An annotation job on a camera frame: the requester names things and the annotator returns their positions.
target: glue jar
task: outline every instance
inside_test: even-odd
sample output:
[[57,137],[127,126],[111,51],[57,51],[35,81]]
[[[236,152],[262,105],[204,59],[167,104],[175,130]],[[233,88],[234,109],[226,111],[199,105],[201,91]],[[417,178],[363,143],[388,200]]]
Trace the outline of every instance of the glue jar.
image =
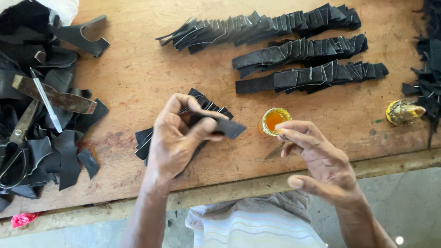
[[272,108],[262,116],[258,129],[262,133],[278,136],[275,126],[279,123],[292,120],[291,115],[283,108]]

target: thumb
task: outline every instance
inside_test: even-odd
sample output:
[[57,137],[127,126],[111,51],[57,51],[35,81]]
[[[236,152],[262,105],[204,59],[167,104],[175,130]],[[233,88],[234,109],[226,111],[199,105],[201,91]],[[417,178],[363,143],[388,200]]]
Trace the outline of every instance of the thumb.
[[210,117],[204,117],[194,125],[187,133],[186,140],[188,146],[196,148],[201,141],[205,140],[217,126],[217,122]]
[[311,195],[316,195],[324,199],[333,199],[342,194],[342,188],[337,185],[327,184],[308,176],[292,175],[288,178],[288,185],[295,189],[300,189]]

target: pink plastic bag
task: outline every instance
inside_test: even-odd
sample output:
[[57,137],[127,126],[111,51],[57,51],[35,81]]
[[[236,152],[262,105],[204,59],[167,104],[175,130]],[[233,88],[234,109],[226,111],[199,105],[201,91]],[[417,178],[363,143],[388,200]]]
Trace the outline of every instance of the pink plastic bag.
[[29,224],[31,221],[36,219],[40,215],[40,212],[37,213],[23,213],[16,214],[12,217],[11,223],[12,228],[17,228]]

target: hand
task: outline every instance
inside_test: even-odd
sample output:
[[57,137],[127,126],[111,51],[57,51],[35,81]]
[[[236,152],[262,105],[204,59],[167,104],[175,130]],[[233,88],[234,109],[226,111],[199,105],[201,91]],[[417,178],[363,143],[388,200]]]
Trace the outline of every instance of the hand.
[[281,156],[288,156],[292,150],[299,152],[313,177],[290,176],[288,184],[291,187],[348,210],[366,203],[348,156],[333,146],[314,123],[292,120],[280,123],[275,128],[279,132],[277,138],[288,141]]
[[190,113],[178,115],[182,107],[188,107],[193,113],[228,119],[218,112],[202,110],[193,96],[174,94],[156,118],[146,176],[168,182],[185,169],[203,140],[222,140],[221,135],[211,135],[217,125],[212,118],[203,118],[190,129]]

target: red stain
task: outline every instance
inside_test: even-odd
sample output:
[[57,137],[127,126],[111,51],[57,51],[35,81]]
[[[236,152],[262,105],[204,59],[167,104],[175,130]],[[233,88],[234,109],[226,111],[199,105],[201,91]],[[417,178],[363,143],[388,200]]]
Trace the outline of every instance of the red stain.
[[127,137],[123,132],[108,132],[103,139],[94,141],[80,141],[77,143],[78,150],[87,148],[91,153],[95,152],[97,155],[106,153],[114,148],[133,149],[135,145],[135,136],[130,135],[130,137]]

